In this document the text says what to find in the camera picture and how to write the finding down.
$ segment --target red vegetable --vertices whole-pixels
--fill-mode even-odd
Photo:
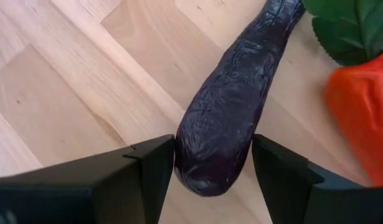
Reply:
[[[383,185],[383,54],[335,70],[325,100],[374,185]]]

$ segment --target light wood surface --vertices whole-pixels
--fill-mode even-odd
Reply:
[[[0,176],[175,133],[264,0],[0,0]],[[367,175],[323,104],[336,64],[305,15],[257,133],[360,184]],[[271,223],[249,157],[220,197],[172,178],[161,223]]]

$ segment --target wrinkled eggplant skin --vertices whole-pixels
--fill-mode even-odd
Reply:
[[[175,174],[191,191],[224,194],[239,176],[300,0],[268,0],[223,54],[195,95],[176,134]]]

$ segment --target eggplant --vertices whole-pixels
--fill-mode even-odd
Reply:
[[[301,0],[268,0],[225,51],[191,101],[176,133],[174,172],[192,192],[224,194],[245,164]]]

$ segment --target wooden floor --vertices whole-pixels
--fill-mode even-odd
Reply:
[[[0,176],[174,133],[264,0],[0,0]],[[323,104],[336,64],[305,15],[257,132],[369,184]],[[161,223],[271,223],[250,157],[225,195],[172,178]]]

